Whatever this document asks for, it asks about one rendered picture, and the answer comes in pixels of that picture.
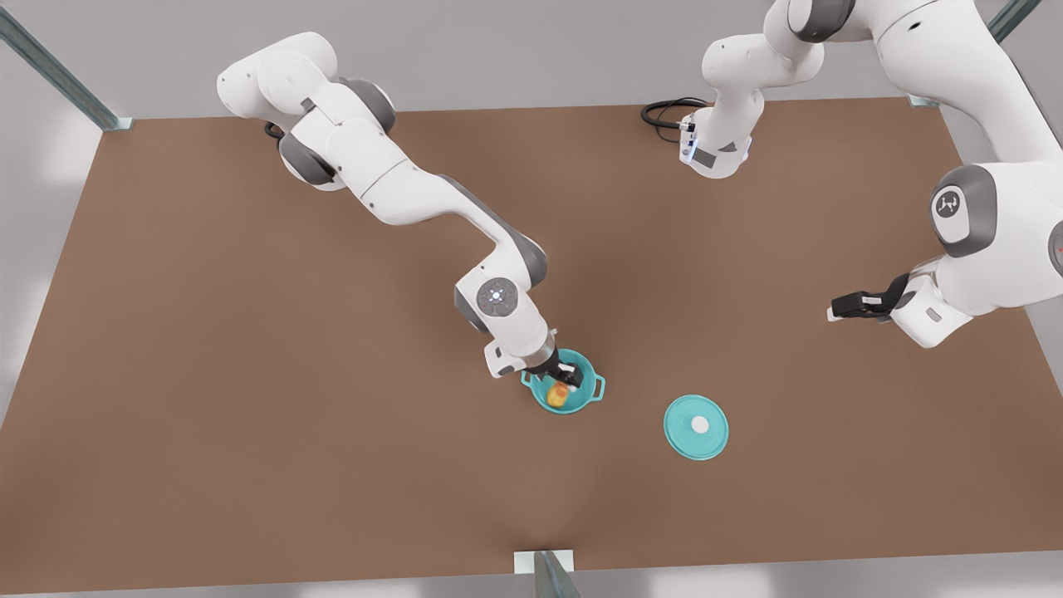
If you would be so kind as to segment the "teal pot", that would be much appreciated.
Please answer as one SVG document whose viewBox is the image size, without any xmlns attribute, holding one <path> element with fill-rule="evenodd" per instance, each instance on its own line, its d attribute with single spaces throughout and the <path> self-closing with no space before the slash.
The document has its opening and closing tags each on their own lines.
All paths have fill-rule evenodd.
<svg viewBox="0 0 1063 598">
<path fill-rule="evenodd" d="M 558 381 L 550 375 L 533 375 L 527 371 L 521 371 L 521 383 L 530 391 L 532 396 L 543 409 L 554 414 L 573 414 L 592 401 L 600 401 L 604 397 L 606 379 L 597 375 L 587 357 L 576 351 L 558 349 L 556 355 L 563 365 L 574 368 L 580 378 L 580 385 L 561 385 L 559 389 L 566 390 L 563 401 L 549 398 L 551 390 L 555 389 Z"/>
</svg>

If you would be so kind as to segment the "teal pot lid white knob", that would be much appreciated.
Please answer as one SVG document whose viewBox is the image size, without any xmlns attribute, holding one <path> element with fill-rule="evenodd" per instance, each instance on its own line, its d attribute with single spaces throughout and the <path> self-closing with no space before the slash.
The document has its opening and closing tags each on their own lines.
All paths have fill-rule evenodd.
<svg viewBox="0 0 1063 598">
<path fill-rule="evenodd" d="M 686 395 L 672 401 L 662 424 L 672 450 L 694 461 L 718 457 L 729 438 L 723 410 L 705 396 Z"/>
</svg>

